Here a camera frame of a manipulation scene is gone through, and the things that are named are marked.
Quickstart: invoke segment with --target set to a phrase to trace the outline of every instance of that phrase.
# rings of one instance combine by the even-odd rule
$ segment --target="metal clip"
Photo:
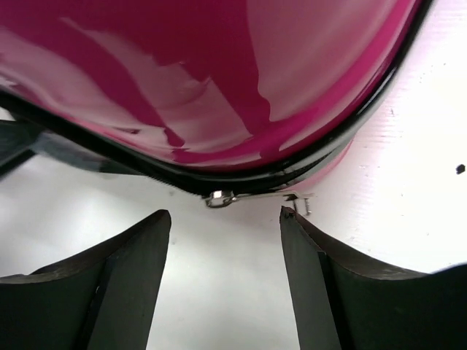
[[[300,212],[298,209],[298,200],[303,200],[304,202],[304,215],[309,216],[312,211],[309,205],[309,198],[313,196],[310,195],[301,195],[296,191],[278,191],[278,192],[269,192],[269,193],[259,193],[259,194],[240,194],[235,195],[232,191],[214,191],[207,198],[204,198],[206,206],[211,209],[220,209],[230,206],[232,203],[243,201],[247,199],[259,199],[259,198],[269,198],[282,196],[285,198],[285,201],[293,202],[293,209],[297,212]]]

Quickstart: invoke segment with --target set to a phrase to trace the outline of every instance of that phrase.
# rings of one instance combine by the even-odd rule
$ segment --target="magenta glossy surface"
[[[342,121],[417,0],[1,0],[0,77],[154,158],[271,163]]]

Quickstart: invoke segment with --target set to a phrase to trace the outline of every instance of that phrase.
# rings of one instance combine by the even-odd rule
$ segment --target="small black debris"
[[[463,173],[464,171],[466,170],[466,166],[463,165],[463,164],[460,164],[456,169],[455,169],[455,172],[457,173],[457,175]]]

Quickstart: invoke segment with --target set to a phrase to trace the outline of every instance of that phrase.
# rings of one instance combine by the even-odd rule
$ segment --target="white surface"
[[[440,0],[394,91],[312,192],[318,227],[367,254],[436,271],[467,262],[467,1]],[[279,238],[281,200],[205,209],[136,176],[36,157],[0,182],[0,275],[173,219],[149,349],[298,349]]]

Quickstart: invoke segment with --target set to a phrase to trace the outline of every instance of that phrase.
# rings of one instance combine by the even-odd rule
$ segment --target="white tabletop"
[[[310,221],[356,249],[432,272],[467,262],[467,1],[440,0],[393,92],[311,191]],[[210,210],[139,176],[37,156],[0,182],[0,276],[30,273],[172,215],[148,349],[298,349],[280,198]]]

